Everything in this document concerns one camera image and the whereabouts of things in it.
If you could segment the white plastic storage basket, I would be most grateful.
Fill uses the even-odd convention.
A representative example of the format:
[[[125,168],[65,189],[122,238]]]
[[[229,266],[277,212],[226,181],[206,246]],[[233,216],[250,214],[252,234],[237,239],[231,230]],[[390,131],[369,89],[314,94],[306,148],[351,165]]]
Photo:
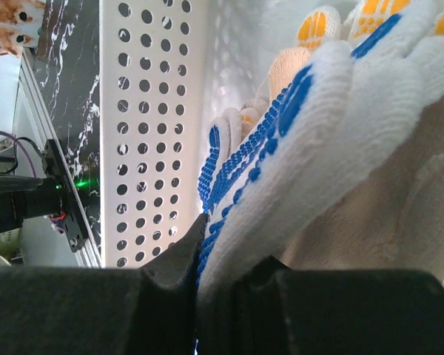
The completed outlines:
[[[318,6],[100,3],[102,266],[142,266],[186,233],[211,120],[267,94],[270,64]]]

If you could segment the blue dotted work glove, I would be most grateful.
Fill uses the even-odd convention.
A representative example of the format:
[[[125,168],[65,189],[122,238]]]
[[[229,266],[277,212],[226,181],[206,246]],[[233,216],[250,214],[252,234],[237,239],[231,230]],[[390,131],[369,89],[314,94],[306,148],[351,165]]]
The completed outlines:
[[[444,96],[435,1],[413,1],[363,43],[331,41],[209,177],[198,266],[205,298],[283,248],[363,182]]]

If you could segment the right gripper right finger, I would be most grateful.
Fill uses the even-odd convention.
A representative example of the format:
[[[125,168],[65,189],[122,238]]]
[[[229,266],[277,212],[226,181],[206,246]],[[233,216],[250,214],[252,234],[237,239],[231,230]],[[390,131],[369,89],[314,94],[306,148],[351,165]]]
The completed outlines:
[[[269,258],[215,307],[200,354],[444,354],[444,288],[424,271],[295,271]]]

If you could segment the cream knit glove pair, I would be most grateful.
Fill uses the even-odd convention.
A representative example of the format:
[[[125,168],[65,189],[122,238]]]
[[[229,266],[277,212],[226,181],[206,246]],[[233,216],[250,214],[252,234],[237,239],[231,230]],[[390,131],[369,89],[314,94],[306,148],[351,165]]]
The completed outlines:
[[[320,202],[280,253],[287,266],[444,280],[444,37],[357,63],[346,118],[306,179]]]

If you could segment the yellow coated work glove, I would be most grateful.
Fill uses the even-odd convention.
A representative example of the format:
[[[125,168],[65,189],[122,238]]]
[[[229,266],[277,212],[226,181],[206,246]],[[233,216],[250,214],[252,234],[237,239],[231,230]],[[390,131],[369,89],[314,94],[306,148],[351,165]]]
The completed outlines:
[[[267,73],[268,104],[288,85],[295,73],[321,45],[336,40],[359,44],[409,1],[327,2],[303,11],[303,1],[276,12],[263,22],[267,38],[257,43],[272,62]]]

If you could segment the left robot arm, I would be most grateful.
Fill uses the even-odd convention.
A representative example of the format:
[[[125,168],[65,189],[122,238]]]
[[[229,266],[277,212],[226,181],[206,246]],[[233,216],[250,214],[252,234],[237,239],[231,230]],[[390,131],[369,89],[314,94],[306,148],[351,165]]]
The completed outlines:
[[[51,177],[0,174],[0,234],[26,219],[62,212],[62,186]]]

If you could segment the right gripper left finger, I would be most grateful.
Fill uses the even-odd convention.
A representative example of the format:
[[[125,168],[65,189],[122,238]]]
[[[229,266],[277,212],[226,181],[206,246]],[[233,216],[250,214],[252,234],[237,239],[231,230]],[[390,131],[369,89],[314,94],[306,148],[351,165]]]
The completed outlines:
[[[0,354],[193,354],[206,220],[141,268],[0,267]]]

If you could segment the white glove blue finger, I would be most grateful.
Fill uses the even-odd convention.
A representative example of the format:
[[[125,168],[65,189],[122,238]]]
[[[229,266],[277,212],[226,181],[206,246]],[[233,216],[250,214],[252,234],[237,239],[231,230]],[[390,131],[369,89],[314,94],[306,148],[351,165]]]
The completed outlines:
[[[198,194],[204,213],[212,214],[230,189],[235,168],[230,159],[242,141],[241,111],[226,109],[209,125],[209,151],[198,177]]]

